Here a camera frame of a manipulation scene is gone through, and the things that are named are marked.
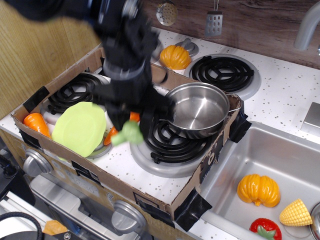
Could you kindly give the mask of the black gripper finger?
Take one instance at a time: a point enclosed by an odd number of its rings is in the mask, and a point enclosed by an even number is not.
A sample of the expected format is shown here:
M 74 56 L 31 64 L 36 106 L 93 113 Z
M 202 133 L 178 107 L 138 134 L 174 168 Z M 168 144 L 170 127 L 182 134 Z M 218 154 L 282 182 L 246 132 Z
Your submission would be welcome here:
M 153 132 L 155 125 L 160 120 L 160 113 L 155 109 L 145 109 L 140 115 L 139 129 L 142 133 L 143 139 L 147 140 L 149 135 Z
M 106 109 L 115 129 L 121 131 L 124 124 L 130 119 L 130 109 L 127 106 L 107 106 Z

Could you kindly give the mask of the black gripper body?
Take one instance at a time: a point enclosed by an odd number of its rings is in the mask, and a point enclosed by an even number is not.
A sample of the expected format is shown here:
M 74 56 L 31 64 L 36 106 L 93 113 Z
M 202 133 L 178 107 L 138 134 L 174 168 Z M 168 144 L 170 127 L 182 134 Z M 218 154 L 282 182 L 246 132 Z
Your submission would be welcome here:
M 93 87 L 92 96 L 94 103 L 105 106 L 110 118 L 127 118 L 130 112 L 142 113 L 147 108 L 166 114 L 174 104 L 157 92 L 150 72 L 128 80 L 111 79 L 110 83 Z

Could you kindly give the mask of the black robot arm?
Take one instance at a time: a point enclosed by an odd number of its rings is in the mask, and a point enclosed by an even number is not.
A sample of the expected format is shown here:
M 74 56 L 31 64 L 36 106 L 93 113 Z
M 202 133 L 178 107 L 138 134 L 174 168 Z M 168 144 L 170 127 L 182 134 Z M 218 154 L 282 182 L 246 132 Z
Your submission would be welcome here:
M 150 60 L 158 45 L 138 0 L 10 0 L 23 17 L 46 22 L 69 17 L 88 22 L 100 37 L 103 72 L 110 83 L 92 89 L 93 102 L 104 105 L 118 131 L 131 112 L 139 113 L 139 129 L 147 139 L 158 114 L 172 102 L 153 87 Z

